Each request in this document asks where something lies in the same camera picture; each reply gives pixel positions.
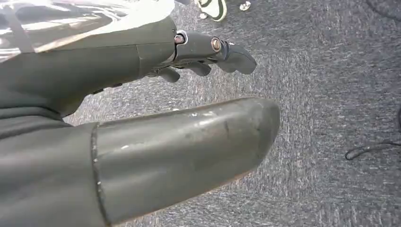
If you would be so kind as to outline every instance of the shoe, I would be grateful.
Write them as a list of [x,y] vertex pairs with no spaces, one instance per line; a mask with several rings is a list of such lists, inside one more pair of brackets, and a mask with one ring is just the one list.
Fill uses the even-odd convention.
[[226,0],[195,0],[195,4],[214,21],[222,21],[227,15]]

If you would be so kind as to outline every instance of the white object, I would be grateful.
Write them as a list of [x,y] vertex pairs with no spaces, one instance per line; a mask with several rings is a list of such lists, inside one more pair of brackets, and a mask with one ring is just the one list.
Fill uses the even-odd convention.
[[251,2],[250,1],[246,1],[244,4],[241,4],[239,6],[239,9],[241,11],[247,11],[250,7],[251,7]]

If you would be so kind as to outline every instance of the reflective surface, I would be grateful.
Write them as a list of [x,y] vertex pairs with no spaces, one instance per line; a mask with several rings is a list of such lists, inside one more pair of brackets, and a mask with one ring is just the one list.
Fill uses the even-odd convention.
[[173,0],[9,0],[0,3],[0,62],[157,22],[173,9]]

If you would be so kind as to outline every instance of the prosthetic finger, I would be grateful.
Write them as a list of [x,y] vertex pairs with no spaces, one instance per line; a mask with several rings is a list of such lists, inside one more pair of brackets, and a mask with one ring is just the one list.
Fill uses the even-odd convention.
[[243,98],[3,139],[0,226],[105,227],[182,202],[255,169],[279,121]]

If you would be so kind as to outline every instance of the prosthetic hand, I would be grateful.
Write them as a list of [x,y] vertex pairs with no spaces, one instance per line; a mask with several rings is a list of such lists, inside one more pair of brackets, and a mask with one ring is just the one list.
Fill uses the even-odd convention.
[[255,69],[242,47],[177,31],[169,17],[42,52],[23,51],[12,38],[2,36],[21,54],[0,64],[0,226],[118,224],[243,176],[277,136],[279,109],[260,98],[76,127],[63,122],[85,96],[144,76],[174,82],[174,68],[200,76],[211,64]]

